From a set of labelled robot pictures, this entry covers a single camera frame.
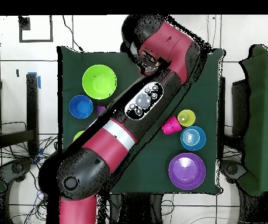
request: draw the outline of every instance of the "bowl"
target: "bowl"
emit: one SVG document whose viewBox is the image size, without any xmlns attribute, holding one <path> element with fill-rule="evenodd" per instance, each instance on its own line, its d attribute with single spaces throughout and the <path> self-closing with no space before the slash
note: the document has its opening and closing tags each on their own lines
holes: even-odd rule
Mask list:
<svg viewBox="0 0 268 224">
<path fill-rule="evenodd" d="M 93 111 L 93 103 L 89 97 L 77 95 L 69 103 L 69 111 L 76 118 L 87 118 Z"/>
<path fill-rule="evenodd" d="M 169 164 L 171 182 L 182 190 L 192 190 L 202 184 L 206 176 L 206 167 L 199 156 L 193 153 L 181 153 Z"/>
<path fill-rule="evenodd" d="M 79 137 L 82 135 L 84 131 L 79 131 L 77 134 L 75 134 L 75 137 L 74 137 L 74 140 L 72 140 L 73 142 Z"/>
<path fill-rule="evenodd" d="M 111 68 L 96 64 L 85 71 L 82 86 L 89 97 L 104 100 L 114 93 L 117 87 L 117 78 Z"/>
</svg>

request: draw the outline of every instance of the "pink cup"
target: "pink cup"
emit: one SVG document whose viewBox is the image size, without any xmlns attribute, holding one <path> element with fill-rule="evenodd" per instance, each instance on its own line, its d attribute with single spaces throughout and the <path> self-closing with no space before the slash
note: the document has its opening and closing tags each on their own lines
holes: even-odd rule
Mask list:
<svg viewBox="0 0 268 224">
<path fill-rule="evenodd" d="M 164 125 L 162 126 L 162 130 L 165 133 L 165 135 L 172 134 L 177 131 L 182 130 L 182 126 L 178 122 L 177 118 L 175 116 L 172 116 Z"/>
</svg>

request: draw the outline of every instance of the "cup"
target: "cup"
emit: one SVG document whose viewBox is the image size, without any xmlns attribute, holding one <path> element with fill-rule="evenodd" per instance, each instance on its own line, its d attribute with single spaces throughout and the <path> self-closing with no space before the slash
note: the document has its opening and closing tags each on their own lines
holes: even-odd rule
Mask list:
<svg viewBox="0 0 268 224">
<path fill-rule="evenodd" d="M 98 114 L 100 114 L 105 109 L 106 109 L 105 106 L 98 106 Z"/>
<path fill-rule="evenodd" d="M 196 117 L 195 113 L 191 110 L 182 110 L 177 116 L 178 122 L 185 127 L 191 126 L 194 124 Z"/>
<path fill-rule="evenodd" d="M 189 151 L 197 151 L 206 143 L 206 134 L 198 126 L 187 127 L 180 136 L 183 147 Z"/>
<path fill-rule="evenodd" d="M 172 116 L 168 121 L 162 126 L 162 130 L 165 135 L 172 134 L 177 131 L 181 131 L 182 127 L 180 126 L 179 122 L 177 121 L 175 116 Z"/>
</svg>

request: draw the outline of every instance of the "black frame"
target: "black frame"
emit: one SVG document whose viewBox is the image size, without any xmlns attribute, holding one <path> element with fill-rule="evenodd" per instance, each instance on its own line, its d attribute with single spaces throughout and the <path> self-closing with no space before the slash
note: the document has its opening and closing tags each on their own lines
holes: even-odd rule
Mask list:
<svg viewBox="0 0 268 224">
<path fill-rule="evenodd" d="M 35 74 L 26 75 L 27 83 L 27 130 L 12 133 L 0 133 L 0 149 L 28 142 L 29 156 L 36 156 L 39 154 L 39 140 L 38 140 L 38 98 L 37 98 L 37 76 Z M 1 127 L 1 87 L 0 80 L 0 130 Z"/>
</svg>

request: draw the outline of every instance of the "lime green bowl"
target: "lime green bowl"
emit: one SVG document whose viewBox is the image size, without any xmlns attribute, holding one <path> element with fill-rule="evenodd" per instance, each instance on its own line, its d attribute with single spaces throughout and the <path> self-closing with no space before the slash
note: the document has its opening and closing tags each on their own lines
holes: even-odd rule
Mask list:
<svg viewBox="0 0 268 224">
<path fill-rule="evenodd" d="M 81 136 L 83 132 L 84 132 L 84 131 L 79 131 L 77 134 L 75 134 L 75 137 L 74 137 L 73 142 L 74 142 L 79 136 Z"/>
<path fill-rule="evenodd" d="M 117 86 L 117 78 L 111 68 L 96 64 L 89 67 L 82 79 L 85 93 L 95 100 L 110 97 Z"/>
</svg>

